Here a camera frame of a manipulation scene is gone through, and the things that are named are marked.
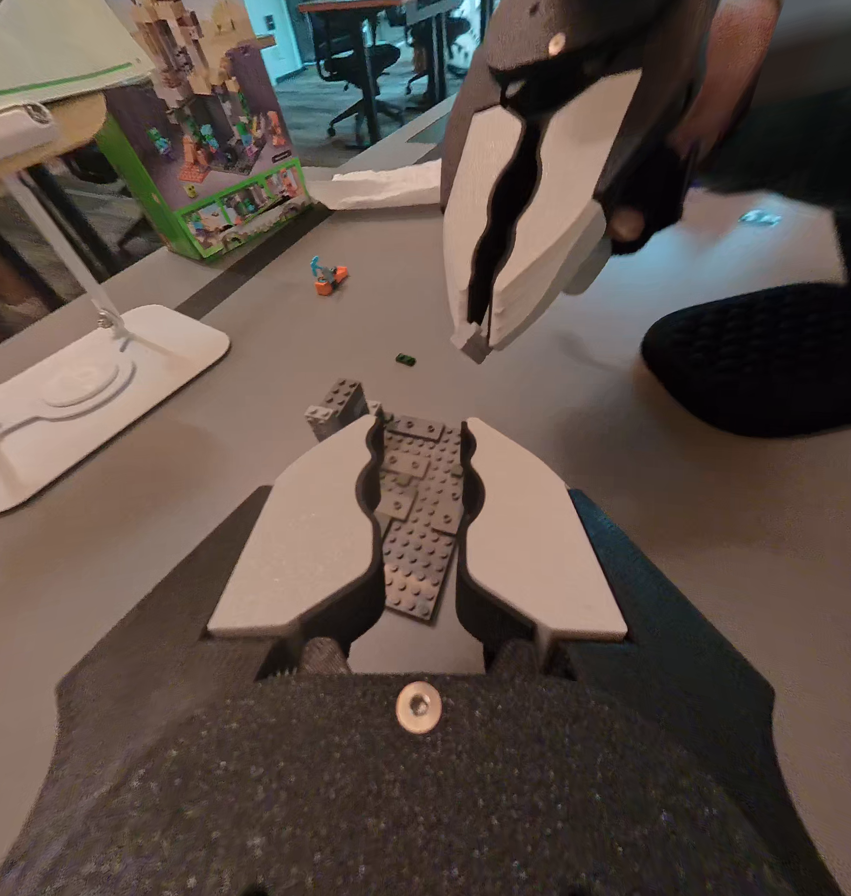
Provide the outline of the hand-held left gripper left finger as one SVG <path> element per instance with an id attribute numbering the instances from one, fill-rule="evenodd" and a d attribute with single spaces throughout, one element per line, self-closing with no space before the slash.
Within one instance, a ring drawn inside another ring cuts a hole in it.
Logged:
<path id="1" fill-rule="evenodd" d="M 287 637 L 318 629 L 355 639 L 384 607 L 383 421 L 366 414 L 275 479 L 207 623 L 213 637 Z"/>

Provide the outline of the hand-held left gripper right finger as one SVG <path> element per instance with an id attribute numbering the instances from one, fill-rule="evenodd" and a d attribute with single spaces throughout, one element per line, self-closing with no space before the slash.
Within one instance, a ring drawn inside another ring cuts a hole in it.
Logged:
<path id="1" fill-rule="evenodd" d="M 628 626 L 564 481 L 478 418 L 461 432 L 457 613 L 483 644 L 621 643 Z"/>

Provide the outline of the person's right hand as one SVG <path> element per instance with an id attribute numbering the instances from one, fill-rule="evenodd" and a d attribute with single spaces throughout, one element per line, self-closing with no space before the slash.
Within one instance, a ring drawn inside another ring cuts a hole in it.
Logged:
<path id="1" fill-rule="evenodd" d="M 610 211 L 606 236 L 612 254 L 639 251 L 682 218 L 698 165 L 748 107 L 782 7 L 781 1 L 718 4 L 695 97 L 629 176 Z"/>

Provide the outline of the orange brick figure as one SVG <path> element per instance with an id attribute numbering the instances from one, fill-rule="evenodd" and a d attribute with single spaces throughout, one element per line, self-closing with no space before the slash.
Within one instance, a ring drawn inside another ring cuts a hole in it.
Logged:
<path id="1" fill-rule="evenodd" d="M 318 255 L 312 258 L 310 268 L 314 278 L 315 291 L 321 297 L 330 296 L 349 276 L 349 269 L 346 266 L 321 264 Z"/>

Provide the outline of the green toy set box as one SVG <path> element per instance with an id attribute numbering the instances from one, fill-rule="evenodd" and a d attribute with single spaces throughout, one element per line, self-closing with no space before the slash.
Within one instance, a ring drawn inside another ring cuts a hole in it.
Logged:
<path id="1" fill-rule="evenodd" d="M 311 203 L 245 2 L 108 2 L 151 72 L 105 90 L 96 143 L 152 230 L 192 260 L 280 229 Z"/>

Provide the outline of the grey brick model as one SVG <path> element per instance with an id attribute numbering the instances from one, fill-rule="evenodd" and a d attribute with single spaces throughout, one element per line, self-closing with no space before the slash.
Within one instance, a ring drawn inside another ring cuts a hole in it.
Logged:
<path id="1" fill-rule="evenodd" d="M 461 433 L 436 420 L 395 414 L 365 397 L 359 380 L 337 379 L 306 411 L 318 441 L 369 414 L 383 423 L 375 517 L 382 533 L 385 606 L 429 621 L 451 569 L 463 512 Z"/>

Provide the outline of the black office chair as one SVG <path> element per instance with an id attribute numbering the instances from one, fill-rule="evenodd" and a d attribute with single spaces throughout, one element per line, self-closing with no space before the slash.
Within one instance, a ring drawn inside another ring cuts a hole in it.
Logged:
<path id="1" fill-rule="evenodd" d="M 379 85 L 380 77 L 399 61 L 400 50 L 391 43 L 367 39 L 364 34 L 365 25 L 375 27 L 378 13 L 375 6 L 355 6 L 353 2 L 327 2 L 304 12 L 320 79 L 353 87 L 361 95 L 327 126 L 328 136 L 334 137 L 337 124 L 353 119 L 355 138 L 347 147 L 355 151 L 364 151 L 382 139 L 382 118 L 399 126 L 406 122 L 403 106 L 383 99 Z"/>

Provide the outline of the white wooden book stand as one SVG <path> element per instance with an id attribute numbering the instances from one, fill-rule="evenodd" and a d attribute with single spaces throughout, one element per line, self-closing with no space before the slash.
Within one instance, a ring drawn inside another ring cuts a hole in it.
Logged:
<path id="1" fill-rule="evenodd" d="M 60 479 L 230 350 L 230 338 L 173 308 L 121 314 L 22 180 L 28 168 L 92 140 L 102 92 L 0 109 L 0 182 L 85 289 L 97 327 L 0 384 L 0 514 Z"/>

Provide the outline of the black mesh seat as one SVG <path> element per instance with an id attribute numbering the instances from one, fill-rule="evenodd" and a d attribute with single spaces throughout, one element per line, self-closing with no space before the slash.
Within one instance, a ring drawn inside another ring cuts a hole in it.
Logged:
<path id="1" fill-rule="evenodd" d="M 791 438 L 851 427 L 851 285 L 804 283 L 684 308 L 641 345 L 648 371 L 723 432 Z"/>

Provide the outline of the numbered white paper bag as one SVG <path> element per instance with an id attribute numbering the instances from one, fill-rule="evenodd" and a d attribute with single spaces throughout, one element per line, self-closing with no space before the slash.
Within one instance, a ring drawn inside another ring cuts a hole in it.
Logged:
<path id="1" fill-rule="evenodd" d="M 423 161 L 385 170 L 309 169 L 308 195 L 333 211 L 383 210 L 437 206 L 440 203 L 442 163 Z"/>

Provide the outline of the building instruction booklet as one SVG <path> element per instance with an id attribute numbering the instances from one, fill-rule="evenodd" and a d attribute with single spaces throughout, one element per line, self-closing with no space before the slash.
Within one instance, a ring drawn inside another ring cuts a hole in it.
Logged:
<path id="1" fill-rule="evenodd" d="M 109 2 L 0 2 L 0 111 L 102 91 L 154 70 Z"/>

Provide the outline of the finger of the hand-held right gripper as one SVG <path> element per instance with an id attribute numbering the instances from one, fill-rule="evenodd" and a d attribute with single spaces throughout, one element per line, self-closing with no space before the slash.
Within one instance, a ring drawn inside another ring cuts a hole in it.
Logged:
<path id="1" fill-rule="evenodd" d="M 442 157 L 442 252 L 453 330 L 476 322 L 507 347 L 530 314 L 530 266 L 520 219 L 531 198 L 531 127 L 501 105 L 468 121 L 450 172 L 453 118 Z"/>
<path id="2" fill-rule="evenodd" d="M 585 292 L 609 260 L 607 218 L 596 193 L 641 79 L 641 69 L 607 75 L 525 124 L 488 206 L 489 352 L 507 348 L 559 295 Z"/>

